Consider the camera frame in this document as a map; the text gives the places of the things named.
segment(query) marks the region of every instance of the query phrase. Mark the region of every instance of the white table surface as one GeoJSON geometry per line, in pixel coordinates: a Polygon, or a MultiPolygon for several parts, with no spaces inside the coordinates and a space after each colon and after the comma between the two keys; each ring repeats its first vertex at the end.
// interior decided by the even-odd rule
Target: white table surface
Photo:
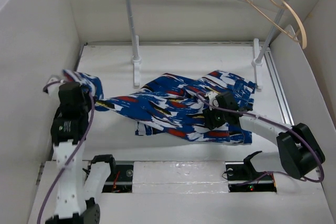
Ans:
{"type": "MultiPolygon", "coordinates": [[[[253,81],[252,50],[248,45],[141,46],[141,84],[165,72],[196,79],[216,69],[253,81]]],[[[98,76],[105,97],[127,95],[135,91],[131,55],[130,46],[85,46],[78,71],[98,76]]],[[[262,71],[264,89],[256,92],[254,110],[281,121],[266,64],[262,71]]],[[[111,153],[120,161],[241,161],[258,150],[263,153],[253,159],[257,170],[282,170],[277,147],[255,134],[252,145],[190,144],[168,134],[135,136],[132,120],[115,112],[97,112],[87,137],[84,159],[111,153]]],[[[151,170],[154,174],[162,172],[163,178],[165,170],[168,172],[153,167],[147,172],[151,170]]],[[[216,172],[218,179],[221,172],[222,168],[216,172]]],[[[43,175],[41,191],[46,191],[55,175],[55,168],[43,175]]],[[[311,172],[309,176],[316,178],[316,173],[311,172]]],[[[148,191],[146,186],[132,194],[103,194],[101,223],[334,223],[321,184],[303,183],[277,174],[275,179],[277,194],[223,190],[186,194],[184,190],[172,193],[164,188],[148,191]]],[[[42,196],[43,192],[38,192],[36,200],[41,201],[42,196]]],[[[46,213],[50,216],[52,207],[46,213]]]]}

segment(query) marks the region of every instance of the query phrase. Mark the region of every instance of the black bracket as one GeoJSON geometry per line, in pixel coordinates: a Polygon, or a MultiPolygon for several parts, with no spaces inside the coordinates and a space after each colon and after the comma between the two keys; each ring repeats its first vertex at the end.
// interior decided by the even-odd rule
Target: black bracket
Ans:
{"type": "Polygon", "coordinates": [[[111,169],[110,176],[115,176],[115,174],[117,173],[117,165],[116,165],[116,160],[114,159],[112,154],[94,156],[91,161],[91,164],[95,164],[99,162],[108,163],[111,169]]]}
{"type": "MultiPolygon", "coordinates": [[[[229,91],[216,95],[216,100],[218,102],[218,107],[222,109],[242,112],[251,110],[248,107],[240,108],[233,94],[229,91]]],[[[203,110],[203,115],[205,119],[205,127],[210,130],[221,127],[226,122],[230,125],[240,127],[239,118],[241,115],[237,113],[224,112],[216,109],[210,110],[210,108],[206,108],[203,110]]]]}
{"type": "MultiPolygon", "coordinates": [[[[293,131],[301,136],[313,149],[321,163],[326,161],[326,157],[318,145],[315,137],[308,126],[299,123],[292,127],[293,131]]],[[[300,179],[317,167],[317,162],[311,152],[290,132],[280,133],[277,137],[277,145],[281,165],[293,178],[300,179]]]]}
{"type": "Polygon", "coordinates": [[[60,142],[73,140],[77,144],[89,124],[91,101],[88,92],[83,92],[77,82],[66,82],[59,86],[60,105],[51,126],[51,140],[58,146],[60,142]]]}
{"type": "MultiPolygon", "coordinates": [[[[243,162],[226,162],[226,174],[228,181],[250,181],[260,177],[264,172],[257,172],[251,163],[251,159],[262,151],[254,152],[244,158],[243,162]]],[[[270,180],[271,176],[267,175],[261,180],[270,180]]]]}

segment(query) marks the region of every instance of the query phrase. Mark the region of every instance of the white metal rod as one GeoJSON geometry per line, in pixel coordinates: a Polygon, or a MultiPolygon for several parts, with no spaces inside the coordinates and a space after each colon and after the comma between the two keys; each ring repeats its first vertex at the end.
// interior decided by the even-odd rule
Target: white metal rod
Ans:
{"type": "Polygon", "coordinates": [[[125,1],[126,1],[126,9],[127,9],[127,16],[128,16],[128,24],[130,26],[131,38],[132,38],[133,60],[139,60],[140,57],[139,57],[138,47],[136,46],[137,39],[135,37],[131,0],[125,0],[125,1]]]}
{"type": "MultiPolygon", "coordinates": [[[[278,11],[278,13],[277,13],[277,16],[276,16],[275,19],[274,19],[274,23],[275,23],[275,24],[279,25],[280,20],[281,20],[281,18],[282,18],[282,16],[283,16],[283,13],[284,13],[284,12],[285,12],[285,9],[284,9],[284,8],[280,8],[280,9],[279,9],[279,11],[278,11]]],[[[269,44],[270,44],[271,40],[273,39],[273,36],[274,36],[274,33],[276,32],[276,30],[277,30],[277,28],[276,28],[275,26],[272,26],[272,27],[271,27],[271,30],[269,31],[269,33],[268,33],[268,35],[267,35],[267,38],[266,38],[266,40],[265,40],[265,43],[264,43],[262,49],[260,50],[260,53],[259,53],[259,55],[258,55],[258,58],[255,59],[255,63],[261,63],[262,58],[263,58],[263,56],[264,56],[264,54],[265,54],[267,48],[269,47],[269,44]]]]}

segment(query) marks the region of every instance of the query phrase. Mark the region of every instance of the white enclosure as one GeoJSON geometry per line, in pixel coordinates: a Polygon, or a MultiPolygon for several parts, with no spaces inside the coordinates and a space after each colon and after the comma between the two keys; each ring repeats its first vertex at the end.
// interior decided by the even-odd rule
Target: white enclosure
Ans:
{"type": "MultiPolygon", "coordinates": [[[[142,84],[164,72],[199,78],[215,69],[231,71],[254,80],[254,70],[250,64],[253,58],[252,41],[254,38],[263,41],[271,25],[243,0],[131,1],[144,60],[141,66],[142,84]],[[177,46],[167,41],[226,42],[177,46]]],[[[275,17],[277,10],[268,0],[255,0],[255,3],[270,17],[275,17]]],[[[331,29],[328,24],[334,23],[332,15],[328,16],[329,21],[324,19],[324,13],[333,13],[334,6],[328,5],[325,0],[291,0],[289,3],[302,20],[318,3],[312,12],[312,19],[308,18],[305,23],[309,38],[305,53],[309,56],[310,63],[321,62],[312,66],[312,69],[319,85],[323,85],[324,78],[332,79],[330,71],[335,63],[323,60],[331,59],[330,55],[333,55],[333,49],[329,46],[333,45],[333,33],[327,31],[331,29]],[[326,39],[330,41],[328,45],[324,44],[324,39],[316,36],[318,29],[325,31],[326,39]],[[323,57],[318,55],[320,47],[328,49],[322,50],[323,57]]],[[[293,24],[286,12],[280,24],[284,27],[289,23],[293,24]]],[[[27,223],[29,217],[30,223],[36,223],[34,221],[41,199],[56,175],[54,162],[50,161],[49,132],[58,104],[41,91],[47,79],[51,74],[59,74],[64,68],[78,69],[101,77],[104,87],[109,86],[106,89],[107,97],[129,94],[134,91],[130,40],[124,0],[0,0],[1,223],[27,223]],[[92,43],[94,41],[110,43],[92,43]],[[81,45],[87,42],[89,44],[82,47],[81,52],[81,45]],[[40,182],[40,165],[46,160],[49,161],[40,182]]],[[[336,132],[323,100],[324,97],[328,101],[326,94],[330,91],[317,85],[298,44],[280,35],[271,44],[270,50],[271,53],[267,51],[264,59],[267,64],[262,67],[265,88],[256,95],[255,109],[279,121],[290,120],[292,116],[295,123],[308,124],[326,155],[327,161],[323,166],[326,179],[322,188],[319,184],[291,184],[290,180],[280,176],[277,178],[279,188],[294,186],[293,191],[292,187],[289,190],[290,194],[293,193],[292,198],[287,195],[285,201],[279,201],[277,196],[263,195],[259,199],[263,203],[259,206],[264,214],[272,212],[275,215],[275,220],[278,220],[275,223],[333,223],[331,215],[336,217],[336,193],[333,190],[336,132]],[[287,206],[286,202],[292,204],[292,212],[287,214],[288,219],[278,219],[276,209],[266,207],[273,203],[283,208],[287,206]],[[301,208],[296,208],[303,202],[305,204],[301,208]]],[[[333,108],[332,101],[335,98],[334,93],[331,93],[329,109],[333,108]]],[[[166,134],[140,139],[134,136],[131,120],[117,114],[111,117],[104,114],[97,115],[94,120],[85,159],[89,160],[98,153],[111,152],[116,159],[128,161],[222,162],[232,159],[233,155],[243,158],[252,150],[262,148],[270,154],[270,164],[277,168],[279,162],[276,147],[256,135],[254,140],[255,144],[251,146],[225,146],[189,145],[166,134]]],[[[256,165],[265,169],[265,159],[256,161],[256,165]]],[[[151,196],[134,193],[123,198],[123,195],[118,195],[120,199],[112,199],[111,194],[103,195],[102,211],[106,213],[113,206],[118,213],[124,206],[128,206],[134,212],[134,218],[138,217],[144,222],[158,222],[161,218],[166,218],[170,221],[167,223],[186,223],[189,216],[198,212],[196,218],[203,223],[207,220],[209,223],[222,223],[223,216],[217,216],[216,219],[216,213],[220,211],[211,211],[211,217],[207,219],[207,214],[202,213],[204,205],[223,204],[221,208],[226,208],[227,213],[230,213],[228,205],[231,203],[238,205],[245,199],[253,204],[254,197],[259,197],[258,194],[252,198],[228,196],[223,200],[223,193],[213,197],[184,197],[183,194],[175,194],[175,197],[172,194],[166,195],[167,201],[164,201],[162,195],[149,195],[151,196]],[[181,206],[198,203],[195,209],[186,207],[184,211],[177,205],[181,201],[181,206]],[[167,211],[158,206],[166,206],[167,211]],[[156,211],[152,219],[141,215],[149,209],[156,211]],[[170,213],[176,211],[182,213],[180,219],[171,218],[170,213]]],[[[51,198],[45,217],[52,214],[54,203],[54,198],[51,198]]],[[[228,223],[244,223],[246,218],[247,215],[242,215],[241,219],[232,217],[228,223]]],[[[110,218],[103,215],[101,223],[104,224],[103,220],[110,218]]],[[[131,220],[132,216],[128,216],[117,219],[116,223],[130,223],[131,220]]],[[[265,217],[260,217],[259,220],[260,223],[266,223],[265,217]]]]}

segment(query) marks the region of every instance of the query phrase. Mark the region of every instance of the red wire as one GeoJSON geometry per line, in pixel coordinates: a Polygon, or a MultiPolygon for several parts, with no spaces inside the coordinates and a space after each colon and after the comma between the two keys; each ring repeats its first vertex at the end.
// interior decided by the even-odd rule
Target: red wire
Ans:
{"type": "Polygon", "coordinates": [[[118,177],[119,177],[119,174],[120,174],[120,171],[118,171],[118,173],[117,173],[117,176],[116,176],[116,179],[113,181],[113,188],[112,188],[112,191],[114,191],[114,189],[116,189],[116,182],[117,182],[117,180],[118,180],[118,177]]]}

